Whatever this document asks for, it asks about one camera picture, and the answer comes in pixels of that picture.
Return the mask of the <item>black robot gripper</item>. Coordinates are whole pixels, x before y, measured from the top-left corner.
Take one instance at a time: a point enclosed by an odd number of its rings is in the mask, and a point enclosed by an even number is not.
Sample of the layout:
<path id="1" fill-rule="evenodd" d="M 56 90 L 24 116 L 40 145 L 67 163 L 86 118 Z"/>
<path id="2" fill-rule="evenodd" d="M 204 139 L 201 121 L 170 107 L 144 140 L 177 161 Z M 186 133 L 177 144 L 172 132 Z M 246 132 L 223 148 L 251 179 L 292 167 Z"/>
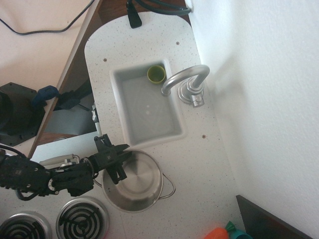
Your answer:
<path id="1" fill-rule="evenodd" d="M 94 142 L 98 152 L 88 157 L 93 168 L 93 178 L 96 178 L 100 171 L 106 170 L 114 184 L 126 179 L 123 162 L 132 155 L 131 151 L 125 151 L 129 145 L 113 145 L 107 134 L 95 136 Z"/>

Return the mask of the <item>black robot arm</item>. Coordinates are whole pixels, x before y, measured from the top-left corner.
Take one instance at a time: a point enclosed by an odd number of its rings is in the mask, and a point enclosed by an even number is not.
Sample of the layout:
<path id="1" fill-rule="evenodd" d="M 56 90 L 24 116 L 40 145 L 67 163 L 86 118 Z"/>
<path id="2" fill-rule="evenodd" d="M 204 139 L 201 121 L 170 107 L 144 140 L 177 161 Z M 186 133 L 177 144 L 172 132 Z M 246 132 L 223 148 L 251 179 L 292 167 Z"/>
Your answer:
<path id="1" fill-rule="evenodd" d="M 94 188 L 94 179 L 106 170 L 114 184 L 126 179 L 123 162 L 132 156 L 127 144 L 113 145 L 106 134 L 94 138 L 98 152 L 51 169 L 27 158 L 23 153 L 0 147 L 0 185 L 13 189 L 22 201 L 36 196 L 57 195 L 67 190 L 72 197 Z"/>

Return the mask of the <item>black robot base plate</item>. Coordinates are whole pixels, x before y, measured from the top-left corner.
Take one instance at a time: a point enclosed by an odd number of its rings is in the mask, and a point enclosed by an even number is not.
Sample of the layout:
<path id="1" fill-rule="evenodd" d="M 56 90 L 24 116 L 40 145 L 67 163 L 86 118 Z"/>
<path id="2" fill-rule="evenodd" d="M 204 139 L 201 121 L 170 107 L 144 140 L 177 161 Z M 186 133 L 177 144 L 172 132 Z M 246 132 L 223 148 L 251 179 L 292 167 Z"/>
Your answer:
<path id="1" fill-rule="evenodd" d="M 12 82 L 0 87 L 1 144 L 13 147 L 37 135 L 45 110 L 31 105 L 36 94 L 36 90 Z"/>

